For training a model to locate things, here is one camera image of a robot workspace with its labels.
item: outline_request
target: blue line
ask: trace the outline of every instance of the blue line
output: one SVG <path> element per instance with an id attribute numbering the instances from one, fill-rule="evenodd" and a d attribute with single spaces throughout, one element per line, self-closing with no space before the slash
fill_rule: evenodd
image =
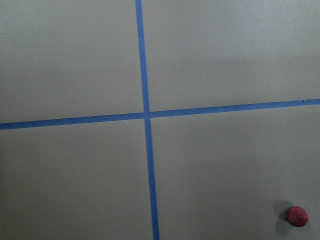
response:
<path id="1" fill-rule="evenodd" d="M 159 237 L 159 222 L 158 222 L 158 208 L 157 208 L 157 193 L 156 193 L 156 180 L 155 180 L 155 167 L 154 167 L 154 153 L 153 153 L 153 144 L 152 144 L 152 130 L 151 130 L 151 120 L 150 120 L 148 72 L 147 72 L 147 58 L 146 58 L 146 47 L 145 47 L 142 0 L 135 0 L 135 9 L 136 9 L 136 24 L 137 24 L 137 34 L 138 34 L 138 44 L 139 44 L 139 55 L 140 55 L 140 72 L 141 72 L 141 85 L 142 85 L 142 97 L 143 97 L 146 155 L 147 155 L 147 163 L 148 163 L 152 234 L 153 234 L 153 240 L 159 240 L 160 237 Z"/>
<path id="2" fill-rule="evenodd" d="M 113 122 L 113 121 L 133 120 L 133 119 L 143 119 L 143 118 L 144 118 L 144 114 L 142 112 L 137 112 L 137 113 L 125 113 L 125 114 L 102 115 L 102 116 L 84 116 L 84 117 L 72 117 L 72 118 L 61 118 L 61 119 L 49 119 L 49 120 L 8 122 L 8 123 L 0 123 L 0 130 L 26 129 L 26 128 L 71 125 L 71 124 L 87 124 L 87 123 L 99 123 L 99 122 Z"/>
<path id="3" fill-rule="evenodd" d="M 309 105 L 320 105 L 320 99 L 278 101 L 278 102 L 253 103 L 253 104 L 242 104 L 242 105 L 152 111 L 150 112 L 150 117 L 163 118 L 163 117 L 174 117 L 174 116 L 184 116 L 184 115 L 213 114 L 213 113 L 248 111 L 248 110 L 258 110 L 258 109 L 288 108 L 288 107 L 309 106 Z"/>

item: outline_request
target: red berry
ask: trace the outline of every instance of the red berry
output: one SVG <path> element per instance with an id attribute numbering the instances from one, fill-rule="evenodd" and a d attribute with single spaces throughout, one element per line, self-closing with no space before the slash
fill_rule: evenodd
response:
<path id="1" fill-rule="evenodd" d="M 300 206 L 290 207 L 286 219 L 295 227 L 303 227 L 309 220 L 307 212 Z"/>

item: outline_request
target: gray floor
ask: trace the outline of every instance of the gray floor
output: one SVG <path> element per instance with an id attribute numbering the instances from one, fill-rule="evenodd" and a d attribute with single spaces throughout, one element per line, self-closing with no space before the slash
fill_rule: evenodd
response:
<path id="1" fill-rule="evenodd" d="M 151 111 L 319 98 L 318 1 L 142 6 Z M 3 0 L 0 38 L 0 123 L 143 112 L 134 1 Z M 153 118 L 160 240 L 318 239 L 319 113 Z M 144 120 L 0 131 L 0 239 L 152 240 Z"/>

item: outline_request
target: vertical blue tape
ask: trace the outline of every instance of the vertical blue tape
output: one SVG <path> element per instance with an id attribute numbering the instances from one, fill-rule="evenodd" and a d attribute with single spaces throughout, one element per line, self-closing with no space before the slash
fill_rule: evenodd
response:
<path id="1" fill-rule="evenodd" d="M 147 154 L 148 177 L 149 177 L 152 233 L 153 233 L 153 240 L 159 240 L 160 239 L 159 238 L 159 222 L 158 222 L 156 180 L 155 180 L 155 168 L 154 168 L 154 153 L 153 153 L 152 131 L 151 131 L 151 120 L 150 120 L 148 72 L 147 72 L 142 0 L 135 0 L 135 9 L 136 9 L 136 23 L 137 23 L 139 55 L 140 55 L 140 72 L 141 72 L 142 97 L 143 97 L 146 154 Z"/>

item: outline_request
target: red ball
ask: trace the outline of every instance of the red ball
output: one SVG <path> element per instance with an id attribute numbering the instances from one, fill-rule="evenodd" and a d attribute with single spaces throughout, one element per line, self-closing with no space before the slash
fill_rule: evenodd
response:
<path id="1" fill-rule="evenodd" d="M 295 227 L 303 227 L 309 220 L 306 210 L 300 206 L 290 207 L 286 219 Z"/>

